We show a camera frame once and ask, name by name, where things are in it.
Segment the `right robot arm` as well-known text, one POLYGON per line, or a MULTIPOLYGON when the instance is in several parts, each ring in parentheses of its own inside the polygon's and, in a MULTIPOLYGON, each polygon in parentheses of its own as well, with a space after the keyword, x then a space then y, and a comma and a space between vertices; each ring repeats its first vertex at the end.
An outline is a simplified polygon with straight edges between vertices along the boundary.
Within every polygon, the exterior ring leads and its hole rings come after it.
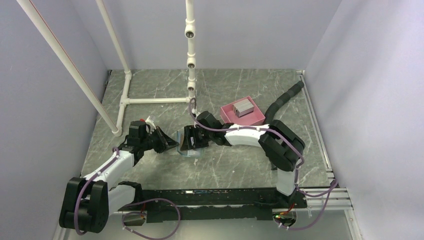
POLYGON ((194 125, 186 125, 182 133, 177 133, 178 151, 188 157, 197 150, 214 142, 219 146, 252 146, 264 151, 273 169, 277 171, 275 194, 276 203, 287 208, 295 201, 297 164, 302 159, 304 141, 280 120, 259 126, 221 123, 210 112, 200 113, 194 125))

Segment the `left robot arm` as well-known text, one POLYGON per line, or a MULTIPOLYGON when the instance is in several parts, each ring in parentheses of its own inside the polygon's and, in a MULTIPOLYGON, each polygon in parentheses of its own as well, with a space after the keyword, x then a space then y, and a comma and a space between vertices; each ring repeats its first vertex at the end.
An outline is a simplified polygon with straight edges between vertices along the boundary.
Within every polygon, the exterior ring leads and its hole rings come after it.
POLYGON ((78 235, 100 233, 114 212, 121 208, 137 210, 148 203, 141 184, 118 180, 141 160, 146 151, 161 154, 177 145, 178 142, 160 127, 151 130, 146 123, 136 121, 124 141, 112 149, 106 162, 93 172, 68 181, 59 226, 73 229, 78 235))

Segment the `green card holder wallet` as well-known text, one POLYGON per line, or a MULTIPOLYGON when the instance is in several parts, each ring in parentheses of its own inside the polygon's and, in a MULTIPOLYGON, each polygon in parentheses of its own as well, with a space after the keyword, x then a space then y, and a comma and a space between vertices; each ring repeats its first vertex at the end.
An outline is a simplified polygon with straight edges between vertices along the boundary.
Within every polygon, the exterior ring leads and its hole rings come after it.
POLYGON ((182 150, 182 143, 184 140, 184 134, 181 131, 176 131, 176 141, 178 142, 178 146, 176 147, 176 151, 183 157, 186 158, 200 158, 203 156, 204 150, 200 149, 189 149, 182 150))

